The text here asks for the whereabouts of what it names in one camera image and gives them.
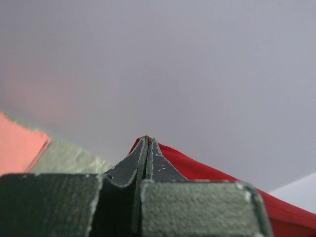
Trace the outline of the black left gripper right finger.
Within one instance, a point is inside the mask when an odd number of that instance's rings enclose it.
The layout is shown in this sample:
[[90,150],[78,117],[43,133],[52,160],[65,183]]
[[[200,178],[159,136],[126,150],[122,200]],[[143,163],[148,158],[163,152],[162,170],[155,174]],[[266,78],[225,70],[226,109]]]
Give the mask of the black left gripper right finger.
[[188,180],[149,143],[140,186],[143,237],[271,237],[263,199],[240,181]]

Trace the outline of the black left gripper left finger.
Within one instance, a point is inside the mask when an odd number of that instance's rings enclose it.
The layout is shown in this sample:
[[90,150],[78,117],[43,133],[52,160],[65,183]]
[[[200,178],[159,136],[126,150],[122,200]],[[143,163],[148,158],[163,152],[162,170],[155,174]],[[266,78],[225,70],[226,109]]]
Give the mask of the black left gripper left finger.
[[133,237],[148,137],[102,174],[7,174],[0,178],[3,237]]

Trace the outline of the folded pink t shirt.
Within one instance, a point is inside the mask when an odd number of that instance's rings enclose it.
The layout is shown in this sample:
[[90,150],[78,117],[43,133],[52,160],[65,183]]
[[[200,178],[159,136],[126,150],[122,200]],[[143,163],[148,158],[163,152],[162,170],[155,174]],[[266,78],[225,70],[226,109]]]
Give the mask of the folded pink t shirt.
[[26,173],[38,161],[51,139],[0,114],[0,174]]

